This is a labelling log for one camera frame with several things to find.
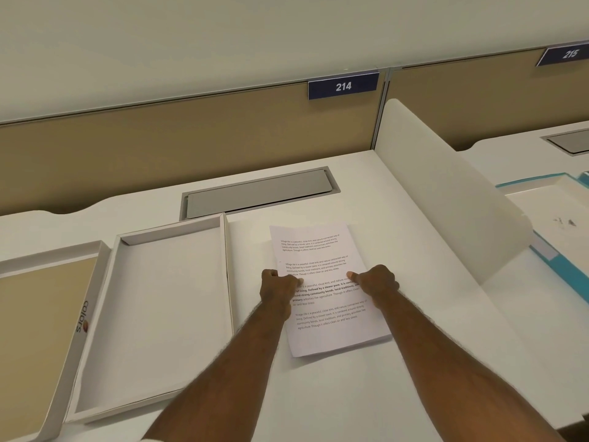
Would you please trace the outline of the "person's right hand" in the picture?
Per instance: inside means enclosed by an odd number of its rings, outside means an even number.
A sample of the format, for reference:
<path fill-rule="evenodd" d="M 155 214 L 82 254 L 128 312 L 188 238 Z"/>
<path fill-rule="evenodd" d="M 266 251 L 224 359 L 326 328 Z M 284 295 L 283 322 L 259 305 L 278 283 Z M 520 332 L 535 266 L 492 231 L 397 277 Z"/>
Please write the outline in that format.
<path fill-rule="evenodd" d="M 359 287 L 383 314 L 389 313 L 401 296 L 395 275 L 385 265 L 376 265 L 366 272 L 369 273 L 368 285 Z"/>

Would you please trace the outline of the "person's left hand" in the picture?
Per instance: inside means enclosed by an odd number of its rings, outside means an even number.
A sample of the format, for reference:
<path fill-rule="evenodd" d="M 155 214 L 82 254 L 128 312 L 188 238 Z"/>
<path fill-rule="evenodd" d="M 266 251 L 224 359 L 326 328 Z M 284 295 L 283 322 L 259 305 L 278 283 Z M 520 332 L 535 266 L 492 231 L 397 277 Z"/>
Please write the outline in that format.
<path fill-rule="evenodd" d="M 285 322 L 291 315 L 291 300 L 296 291 L 282 289 L 282 276 L 277 270 L 264 269 L 261 273 L 260 298 L 262 304 L 269 304 Z"/>

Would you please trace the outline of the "white box with tan inside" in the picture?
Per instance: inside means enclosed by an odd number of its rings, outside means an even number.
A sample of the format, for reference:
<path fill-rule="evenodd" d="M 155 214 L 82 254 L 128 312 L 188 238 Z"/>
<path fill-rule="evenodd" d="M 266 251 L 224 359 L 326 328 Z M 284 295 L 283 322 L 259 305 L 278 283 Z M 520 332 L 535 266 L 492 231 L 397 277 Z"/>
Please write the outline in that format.
<path fill-rule="evenodd" d="M 0 442 L 60 434 L 110 253 L 99 240 L 0 262 Z"/>

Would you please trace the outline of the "teal and white box tray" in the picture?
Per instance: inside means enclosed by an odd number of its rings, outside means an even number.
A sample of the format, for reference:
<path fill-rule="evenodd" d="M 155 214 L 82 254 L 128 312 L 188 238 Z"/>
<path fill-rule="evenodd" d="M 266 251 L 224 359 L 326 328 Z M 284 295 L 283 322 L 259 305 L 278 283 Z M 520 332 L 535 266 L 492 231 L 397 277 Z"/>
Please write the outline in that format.
<path fill-rule="evenodd" d="M 531 250 L 589 304 L 589 172 L 496 185 L 530 219 Z"/>

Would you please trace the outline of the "empty white box lid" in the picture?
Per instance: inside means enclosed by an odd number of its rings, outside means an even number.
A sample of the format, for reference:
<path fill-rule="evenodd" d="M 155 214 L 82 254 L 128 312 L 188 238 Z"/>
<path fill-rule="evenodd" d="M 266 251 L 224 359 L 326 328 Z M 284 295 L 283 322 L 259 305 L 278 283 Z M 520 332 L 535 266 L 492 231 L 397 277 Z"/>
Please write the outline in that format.
<path fill-rule="evenodd" d="M 234 334 L 224 213 L 118 235 L 66 423 L 176 396 Z"/>

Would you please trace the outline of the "person's right forearm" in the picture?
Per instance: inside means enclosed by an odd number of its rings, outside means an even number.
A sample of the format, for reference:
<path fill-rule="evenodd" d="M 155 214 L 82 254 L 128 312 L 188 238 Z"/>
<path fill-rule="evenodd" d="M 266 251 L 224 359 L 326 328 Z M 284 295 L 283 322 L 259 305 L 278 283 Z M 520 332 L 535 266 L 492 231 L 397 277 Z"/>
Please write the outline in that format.
<path fill-rule="evenodd" d="M 444 442 L 565 442 L 510 384 L 398 291 L 370 293 Z"/>

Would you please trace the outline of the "person's left forearm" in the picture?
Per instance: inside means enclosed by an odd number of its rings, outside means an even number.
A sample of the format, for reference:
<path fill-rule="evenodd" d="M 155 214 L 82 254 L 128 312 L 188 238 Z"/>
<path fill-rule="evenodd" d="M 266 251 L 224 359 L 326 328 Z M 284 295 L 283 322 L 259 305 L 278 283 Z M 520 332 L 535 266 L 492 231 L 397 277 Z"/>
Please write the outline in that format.
<path fill-rule="evenodd" d="M 176 396 L 141 442 L 251 442 L 288 302 L 262 301 L 215 360 Z"/>

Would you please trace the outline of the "tan partition panel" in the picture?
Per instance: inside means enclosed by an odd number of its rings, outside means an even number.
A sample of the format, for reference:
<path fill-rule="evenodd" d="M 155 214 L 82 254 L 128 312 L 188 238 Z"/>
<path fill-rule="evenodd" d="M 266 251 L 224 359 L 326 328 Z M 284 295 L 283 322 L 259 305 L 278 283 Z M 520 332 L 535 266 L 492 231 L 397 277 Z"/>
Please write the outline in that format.
<path fill-rule="evenodd" d="M 589 120 L 589 59 L 537 66 L 544 49 L 392 72 L 398 99 L 456 150 L 509 134 Z"/>
<path fill-rule="evenodd" d="M 120 194 L 371 147 L 375 89 L 308 99 L 289 83 L 0 125 L 0 216 L 71 213 Z"/>

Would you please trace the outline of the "blue number sign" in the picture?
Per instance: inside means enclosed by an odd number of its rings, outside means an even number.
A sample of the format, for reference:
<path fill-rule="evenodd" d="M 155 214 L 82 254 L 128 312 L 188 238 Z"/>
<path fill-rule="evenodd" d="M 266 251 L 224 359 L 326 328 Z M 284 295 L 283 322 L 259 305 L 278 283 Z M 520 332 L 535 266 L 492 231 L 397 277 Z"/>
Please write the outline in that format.
<path fill-rule="evenodd" d="M 545 49 L 536 67 L 589 59 L 589 42 L 552 46 Z"/>
<path fill-rule="evenodd" d="M 375 91 L 379 77 L 379 71 L 372 71 L 313 79 L 307 82 L 307 99 L 311 101 Z"/>

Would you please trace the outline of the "printed white paper sheet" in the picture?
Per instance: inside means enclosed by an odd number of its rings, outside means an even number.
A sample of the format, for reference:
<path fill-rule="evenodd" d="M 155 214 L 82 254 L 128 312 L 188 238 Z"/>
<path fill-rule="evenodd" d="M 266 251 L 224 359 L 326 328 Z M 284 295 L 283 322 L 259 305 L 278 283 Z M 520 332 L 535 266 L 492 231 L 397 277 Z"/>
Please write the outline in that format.
<path fill-rule="evenodd" d="M 294 358 L 314 356 L 391 336 L 385 318 L 349 271 L 366 271 L 345 223 L 270 226 L 280 276 L 303 279 L 291 300 L 286 333 Z"/>

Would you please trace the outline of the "white desk divider panel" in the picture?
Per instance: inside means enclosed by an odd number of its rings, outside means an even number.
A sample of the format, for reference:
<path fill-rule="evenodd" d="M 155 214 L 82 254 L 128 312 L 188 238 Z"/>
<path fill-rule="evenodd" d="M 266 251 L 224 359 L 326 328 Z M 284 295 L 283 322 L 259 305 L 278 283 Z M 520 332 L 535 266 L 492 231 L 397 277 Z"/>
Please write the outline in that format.
<path fill-rule="evenodd" d="M 375 153 L 479 284 L 532 244 L 526 214 L 398 99 Z"/>

